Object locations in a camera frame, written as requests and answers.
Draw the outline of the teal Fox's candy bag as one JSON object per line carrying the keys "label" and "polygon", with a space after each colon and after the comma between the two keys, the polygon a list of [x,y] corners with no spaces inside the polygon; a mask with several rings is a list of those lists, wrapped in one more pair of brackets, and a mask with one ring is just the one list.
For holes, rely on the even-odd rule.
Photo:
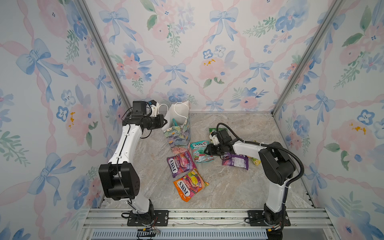
{"label": "teal Fox's candy bag", "polygon": [[213,156],[205,154],[205,149],[208,145],[208,141],[199,141],[190,144],[195,163],[206,163],[214,160]]}

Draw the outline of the floral paper bag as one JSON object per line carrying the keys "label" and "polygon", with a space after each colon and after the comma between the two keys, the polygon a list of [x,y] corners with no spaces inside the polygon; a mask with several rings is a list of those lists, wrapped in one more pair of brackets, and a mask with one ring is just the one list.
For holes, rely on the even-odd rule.
{"label": "floral paper bag", "polygon": [[163,114],[167,123],[162,131],[171,151],[177,155],[189,150],[191,141],[190,102],[177,102],[168,107],[166,104],[157,105],[157,114]]}

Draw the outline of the orange Fox's candy bag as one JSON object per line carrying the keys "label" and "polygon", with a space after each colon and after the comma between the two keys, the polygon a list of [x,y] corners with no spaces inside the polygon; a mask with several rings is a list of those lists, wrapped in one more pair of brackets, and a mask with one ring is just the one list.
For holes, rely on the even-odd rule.
{"label": "orange Fox's candy bag", "polygon": [[189,202],[192,197],[194,197],[198,192],[203,190],[205,187],[209,185],[206,182],[198,169],[194,168],[190,172],[188,172],[184,177],[173,182],[180,198],[184,202]]}

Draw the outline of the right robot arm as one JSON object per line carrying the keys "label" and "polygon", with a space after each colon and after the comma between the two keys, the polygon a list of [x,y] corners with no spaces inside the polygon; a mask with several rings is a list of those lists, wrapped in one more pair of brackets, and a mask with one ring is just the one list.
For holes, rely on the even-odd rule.
{"label": "right robot arm", "polygon": [[268,226],[283,226],[288,189],[296,171],[296,164],[288,150],[278,142],[264,144],[232,139],[226,130],[212,132],[210,139],[212,143],[205,149],[205,153],[210,156],[244,155],[261,161],[269,180],[269,194],[261,220]]}

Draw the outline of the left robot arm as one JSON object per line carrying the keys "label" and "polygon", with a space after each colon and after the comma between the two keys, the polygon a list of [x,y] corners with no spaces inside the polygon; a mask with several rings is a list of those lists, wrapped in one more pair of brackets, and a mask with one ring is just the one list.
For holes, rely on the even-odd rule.
{"label": "left robot arm", "polygon": [[167,123],[163,115],[127,117],[117,149],[109,162],[99,167],[105,197],[127,199],[133,214],[141,218],[152,219],[155,212],[151,200],[140,192],[140,178],[133,166],[135,151],[143,130],[161,129]]}

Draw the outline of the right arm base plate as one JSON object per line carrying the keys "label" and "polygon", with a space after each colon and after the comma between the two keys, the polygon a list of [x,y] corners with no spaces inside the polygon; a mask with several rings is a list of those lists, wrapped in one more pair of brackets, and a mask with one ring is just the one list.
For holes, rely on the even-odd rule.
{"label": "right arm base plate", "polygon": [[251,227],[278,227],[282,221],[285,227],[291,226],[288,214],[284,211],[273,213],[264,210],[249,210],[247,214],[245,223],[250,224]]}

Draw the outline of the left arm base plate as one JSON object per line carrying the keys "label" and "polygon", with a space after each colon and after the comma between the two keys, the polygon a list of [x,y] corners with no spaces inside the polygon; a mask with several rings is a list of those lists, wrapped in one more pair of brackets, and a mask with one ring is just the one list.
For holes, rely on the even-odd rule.
{"label": "left arm base plate", "polygon": [[169,221],[168,210],[149,210],[145,214],[129,212],[127,218],[128,227],[166,227]]}

